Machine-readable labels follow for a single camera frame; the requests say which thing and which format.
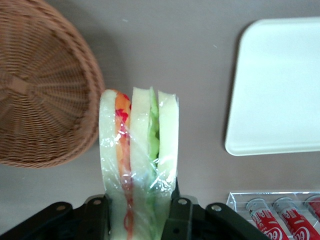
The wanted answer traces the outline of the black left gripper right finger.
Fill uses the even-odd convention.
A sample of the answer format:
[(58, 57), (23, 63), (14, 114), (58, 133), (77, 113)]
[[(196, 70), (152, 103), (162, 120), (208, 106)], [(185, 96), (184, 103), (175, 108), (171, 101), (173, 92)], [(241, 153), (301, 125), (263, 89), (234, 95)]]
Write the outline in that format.
[(193, 204), (187, 197), (181, 196), (178, 178), (175, 190), (171, 194), (169, 216), (162, 231), (162, 240), (191, 240), (192, 239)]

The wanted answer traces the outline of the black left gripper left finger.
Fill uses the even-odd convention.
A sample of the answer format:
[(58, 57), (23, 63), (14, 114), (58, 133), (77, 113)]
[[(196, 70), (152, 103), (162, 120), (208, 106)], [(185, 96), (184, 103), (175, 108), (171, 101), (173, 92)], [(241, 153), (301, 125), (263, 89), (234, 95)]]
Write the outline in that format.
[(85, 201), (83, 217), (85, 240), (109, 240), (109, 199), (106, 195), (95, 195)]

